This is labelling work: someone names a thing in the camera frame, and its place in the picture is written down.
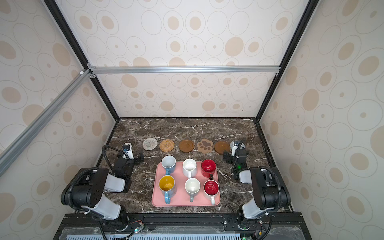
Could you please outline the brown wooden coaster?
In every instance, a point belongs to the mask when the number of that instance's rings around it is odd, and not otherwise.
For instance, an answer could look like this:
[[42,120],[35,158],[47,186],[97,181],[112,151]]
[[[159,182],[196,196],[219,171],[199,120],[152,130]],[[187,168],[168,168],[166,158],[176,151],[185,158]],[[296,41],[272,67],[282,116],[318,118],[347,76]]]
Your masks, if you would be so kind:
[[179,149],[184,153],[189,153],[192,150],[194,150],[194,148],[195,148],[195,144],[191,140],[183,140],[179,143]]
[[231,151],[230,144],[227,142],[219,141],[215,144],[215,151],[222,155],[224,152],[229,153]]

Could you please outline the blue mug yellow inside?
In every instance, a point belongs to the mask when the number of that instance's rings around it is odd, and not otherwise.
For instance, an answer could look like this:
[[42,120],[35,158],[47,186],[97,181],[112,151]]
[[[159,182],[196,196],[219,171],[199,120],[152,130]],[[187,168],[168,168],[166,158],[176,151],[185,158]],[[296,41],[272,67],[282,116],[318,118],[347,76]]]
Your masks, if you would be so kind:
[[159,188],[165,198],[165,203],[170,204],[172,197],[177,192],[175,179],[170,175],[163,176],[159,181]]

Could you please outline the brown paw shaped coaster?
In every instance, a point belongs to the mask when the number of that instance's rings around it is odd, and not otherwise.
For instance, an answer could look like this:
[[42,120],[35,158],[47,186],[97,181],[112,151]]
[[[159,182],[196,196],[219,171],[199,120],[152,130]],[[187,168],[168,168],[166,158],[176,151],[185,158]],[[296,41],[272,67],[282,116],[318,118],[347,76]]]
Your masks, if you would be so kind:
[[203,154],[211,153],[213,151],[214,144],[208,139],[202,139],[197,143],[197,149]]

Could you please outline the black frame post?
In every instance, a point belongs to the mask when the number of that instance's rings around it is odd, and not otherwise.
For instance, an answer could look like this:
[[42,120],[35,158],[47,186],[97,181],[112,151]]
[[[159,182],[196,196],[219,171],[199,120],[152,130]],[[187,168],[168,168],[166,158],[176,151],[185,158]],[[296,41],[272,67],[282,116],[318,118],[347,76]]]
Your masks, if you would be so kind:
[[[70,47],[72,48],[73,52],[75,53],[77,59],[80,61],[80,64],[82,67],[86,70],[90,70],[89,67],[89,61],[86,57],[86,55],[83,52],[83,49],[81,48],[79,42],[77,41],[75,35],[73,34],[70,26],[68,25],[65,17],[63,16],[61,10],[59,9],[58,4],[56,1],[51,0],[44,0],[45,5],[47,6],[49,12],[53,16],[54,20],[58,24],[61,32],[63,33],[64,37],[66,38],[67,42],[69,43]],[[97,92],[99,93],[101,99],[103,100],[104,104],[106,105],[107,109],[109,110],[110,114],[112,115],[115,122],[118,122],[120,120],[120,117],[118,116],[117,111],[112,105],[112,102],[110,101],[109,97],[107,96],[101,82],[97,78],[96,75],[91,77],[91,81],[96,88]]]
[[300,18],[300,21],[298,23],[298,26],[293,34],[293,37],[288,45],[288,48],[284,54],[284,57],[282,59],[282,62],[280,64],[280,70],[279,70],[279,73],[274,77],[268,91],[267,91],[267,94],[262,102],[262,105],[261,105],[261,108],[256,116],[256,123],[260,122],[264,112],[266,111],[266,108],[272,98],[272,96],[274,95],[274,92],[304,34],[304,31],[317,7],[319,3],[319,0],[310,0],[308,1],[308,4],[303,12],[303,15],[302,17]]

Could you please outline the right black frame post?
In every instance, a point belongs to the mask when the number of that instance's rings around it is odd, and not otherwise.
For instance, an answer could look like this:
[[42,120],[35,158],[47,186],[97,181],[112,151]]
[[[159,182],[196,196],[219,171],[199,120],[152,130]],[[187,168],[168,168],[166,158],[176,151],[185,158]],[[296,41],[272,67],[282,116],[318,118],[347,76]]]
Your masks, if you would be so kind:
[[267,94],[262,102],[262,105],[261,105],[261,108],[256,116],[256,123],[260,122],[264,112],[266,111],[266,108],[272,98],[272,96],[274,95],[274,92],[304,34],[304,31],[317,7],[319,3],[319,0],[310,0],[308,1],[308,4],[303,12],[303,15],[302,17],[300,18],[300,21],[298,23],[298,26],[293,34],[293,37],[288,45],[288,48],[284,54],[284,57],[282,59],[282,62],[280,64],[280,70],[279,70],[279,73],[274,77],[268,91],[267,91]]

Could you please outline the white mug rear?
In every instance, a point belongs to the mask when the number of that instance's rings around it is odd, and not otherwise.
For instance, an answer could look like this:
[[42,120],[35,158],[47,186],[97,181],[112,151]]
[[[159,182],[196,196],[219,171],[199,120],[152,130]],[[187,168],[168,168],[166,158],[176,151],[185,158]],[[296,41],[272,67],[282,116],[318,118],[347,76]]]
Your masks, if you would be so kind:
[[183,174],[187,178],[194,178],[198,173],[197,162],[194,159],[186,159],[183,162]]

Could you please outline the white mug front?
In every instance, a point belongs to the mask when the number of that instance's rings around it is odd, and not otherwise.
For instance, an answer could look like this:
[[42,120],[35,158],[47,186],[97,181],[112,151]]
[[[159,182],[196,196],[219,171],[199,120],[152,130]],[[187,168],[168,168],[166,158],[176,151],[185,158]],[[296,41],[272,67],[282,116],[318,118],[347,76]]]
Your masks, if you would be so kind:
[[185,190],[190,196],[190,202],[194,201],[194,197],[199,193],[201,188],[200,181],[196,178],[190,178],[185,183]]

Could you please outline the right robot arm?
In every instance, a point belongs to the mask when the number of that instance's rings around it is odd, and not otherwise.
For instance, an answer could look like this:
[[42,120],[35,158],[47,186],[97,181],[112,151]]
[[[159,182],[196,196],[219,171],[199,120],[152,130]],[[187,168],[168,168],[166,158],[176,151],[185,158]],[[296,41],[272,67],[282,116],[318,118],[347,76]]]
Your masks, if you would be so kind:
[[239,207],[239,224],[245,219],[261,219],[291,204],[290,193],[278,168],[248,167],[247,156],[247,151],[237,146],[230,153],[223,152],[223,161],[232,165],[233,179],[252,186],[253,198]]

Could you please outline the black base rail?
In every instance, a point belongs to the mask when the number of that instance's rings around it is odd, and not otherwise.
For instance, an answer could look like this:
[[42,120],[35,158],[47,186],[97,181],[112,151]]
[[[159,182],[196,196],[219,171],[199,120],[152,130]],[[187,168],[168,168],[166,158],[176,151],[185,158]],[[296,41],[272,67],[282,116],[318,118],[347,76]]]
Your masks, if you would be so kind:
[[118,230],[80,214],[64,216],[55,240],[310,240],[300,213],[247,220],[235,213],[129,214]]

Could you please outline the woven rattan round coaster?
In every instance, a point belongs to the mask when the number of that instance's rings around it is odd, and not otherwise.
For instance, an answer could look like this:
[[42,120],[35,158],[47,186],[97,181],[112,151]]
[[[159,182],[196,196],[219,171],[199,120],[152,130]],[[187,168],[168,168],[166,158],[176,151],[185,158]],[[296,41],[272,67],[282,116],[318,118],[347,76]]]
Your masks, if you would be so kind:
[[165,153],[172,151],[174,147],[175,143],[170,139],[165,139],[160,143],[160,150]]

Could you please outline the pink rectangular tray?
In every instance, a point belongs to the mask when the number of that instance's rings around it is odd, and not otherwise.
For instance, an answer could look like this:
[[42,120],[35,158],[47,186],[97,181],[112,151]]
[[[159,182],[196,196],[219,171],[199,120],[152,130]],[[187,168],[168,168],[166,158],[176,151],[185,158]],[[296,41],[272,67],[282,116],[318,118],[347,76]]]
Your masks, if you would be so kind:
[[199,193],[194,196],[194,201],[190,202],[190,196],[185,190],[185,182],[187,177],[183,174],[183,162],[176,162],[176,169],[171,176],[176,181],[176,193],[171,197],[171,203],[166,204],[165,197],[159,188],[159,181],[165,175],[166,170],[162,167],[162,164],[159,163],[156,169],[155,183],[152,194],[152,204],[155,207],[196,207],[196,206],[211,206],[211,201],[205,197],[204,194],[204,183],[208,181],[208,178],[205,178],[201,170],[202,161],[197,161],[198,173],[195,176],[201,183],[201,189]]

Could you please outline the multicolour woven round coaster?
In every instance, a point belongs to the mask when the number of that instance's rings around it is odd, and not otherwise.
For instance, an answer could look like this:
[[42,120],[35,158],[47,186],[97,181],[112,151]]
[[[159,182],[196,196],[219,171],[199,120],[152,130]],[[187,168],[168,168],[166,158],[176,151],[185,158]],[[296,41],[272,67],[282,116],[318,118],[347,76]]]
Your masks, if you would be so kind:
[[147,138],[143,141],[143,149],[146,151],[154,150],[158,145],[158,141],[155,138]]

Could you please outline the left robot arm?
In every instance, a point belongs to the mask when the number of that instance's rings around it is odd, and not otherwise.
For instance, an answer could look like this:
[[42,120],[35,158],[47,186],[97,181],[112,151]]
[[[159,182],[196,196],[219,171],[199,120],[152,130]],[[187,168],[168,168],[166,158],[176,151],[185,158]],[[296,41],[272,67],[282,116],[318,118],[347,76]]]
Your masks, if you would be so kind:
[[129,221],[125,208],[108,199],[105,192],[127,193],[134,166],[144,162],[144,153],[134,157],[132,144],[126,143],[121,150],[104,145],[102,155],[109,167],[80,169],[63,190],[61,203],[98,221],[125,226]]

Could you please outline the white mug red inside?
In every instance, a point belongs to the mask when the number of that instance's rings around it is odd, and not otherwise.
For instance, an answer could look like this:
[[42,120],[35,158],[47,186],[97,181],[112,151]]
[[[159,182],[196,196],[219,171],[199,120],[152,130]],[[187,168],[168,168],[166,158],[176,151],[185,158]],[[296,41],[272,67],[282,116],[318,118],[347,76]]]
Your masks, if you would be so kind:
[[210,202],[211,205],[216,205],[216,196],[219,194],[219,184],[214,180],[208,180],[203,186],[204,196]]

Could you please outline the blue floral mug white inside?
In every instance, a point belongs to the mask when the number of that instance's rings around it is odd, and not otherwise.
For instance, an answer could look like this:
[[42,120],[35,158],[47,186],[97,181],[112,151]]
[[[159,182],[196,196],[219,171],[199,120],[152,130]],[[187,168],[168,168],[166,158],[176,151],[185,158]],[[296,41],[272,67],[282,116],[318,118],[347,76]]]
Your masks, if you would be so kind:
[[161,164],[166,171],[165,175],[171,175],[176,169],[176,158],[174,156],[165,156]]

